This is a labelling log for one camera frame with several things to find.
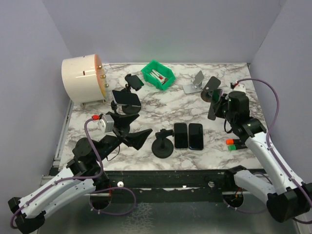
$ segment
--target gray wall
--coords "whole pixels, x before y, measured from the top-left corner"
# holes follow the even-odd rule
[[[60,68],[71,55],[40,0],[3,3],[0,31],[0,233],[10,234],[7,201],[37,189],[51,166],[69,102]]]
[[[43,2],[74,57],[251,62],[285,0]]]
[[[311,9],[311,0],[288,0],[251,64],[252,77],[268,81],[280,99],[274,143],[306,182],[312,182]],[[270,123],[276,107],[274,96],[264,85],[254,84]]]

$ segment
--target green plastic bin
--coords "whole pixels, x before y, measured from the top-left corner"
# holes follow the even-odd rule
[[[168,78],[168,81],[164,84],[161,84],[160,81],[150,75],[152,69],[161,73],[164,77]],[[156,88],[160,90],[166,90],[176,79],[173,72],[164,65],[160,64],[156,60],[152,60],[149,64],[147,64],[141,72],[143,73],[145,81],[151,83]]]

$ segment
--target marble tabletop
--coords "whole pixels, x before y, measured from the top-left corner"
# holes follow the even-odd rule
[[[238,79],[249,78],[250,73],[247,64],[166,64],[176,80],[166,90],[158,90],[143,79],[141,69],[146,64],[104,64],[106,79],[109,83],[109,90],[121,90],[126,84],[124,77],[131,73],[138,75],[144,82],[144,86],[135,92],[142,103],[139,112],[140,117],[131,124],[130,132],[137,132],[148,128],[153,129],[143,147],[137,151],[122,144],[119,155],[108,162],[103,161],[106,170],[194,170],[194,169],[227,169],[233,166],[242,165],[246,168],[262,168],[259,161],[249,149],[229,151],[225,144],[226,139],[235,138],[234,134],[227,134],[223,130],[223,119],[211,121],[207,119],[210,103],[204,102],[200,93],[186,95],[182,86],[193,81],[194,76],[201,70],[205,76],[203,86],[211,76],[221,80],[220,88],[223,92],[230,91],[230,82]],[[244,82],[246,93],[250,99],[250,110],[253,117],[258,118],[265,126],[260,104],[253,83]],[[65,137],[65,144],[61,152],[60,168],[73,158],[72,149],[76,142],[85,137],[83,130],[84,122],[91,115],[111,111],[110,99],[107,104],[102,101],[87,103],[84,107],[74,105],[71,113],[68,131]],[[204,150],[177,150],[166,159],[160,159],[152,153],[152,143],[155,140],[155,133],[160,129],[173,129],[174,123],[201,123],[204,131]],[[97,123],[89,125],[90,136],[94,140],[104,137]],[[116,155],[117,150],[112,152],[109,158]]]

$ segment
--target smartphone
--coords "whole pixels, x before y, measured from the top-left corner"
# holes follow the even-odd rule
[[[187,149],[189,147],[187,138],[187,125],[186,123],[175,123],[175,148],[176,149]]]
[[[200,123],[189,124],[189,145],[191,150],[204,149],[203,125]]]
[[[141,106],[140,99],[138,99],[136,94],[117,90],[113,90],[112,93],[114,103],[117,105],[132,105],[135,107]]]

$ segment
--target white knob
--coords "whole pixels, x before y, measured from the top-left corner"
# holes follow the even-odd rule
[[[122,187],[124,186],[124,184],[123,184],[122,181],[119,181],[119,182],[117,183],[117,186],[120,187],[120,188],[122,188]]]

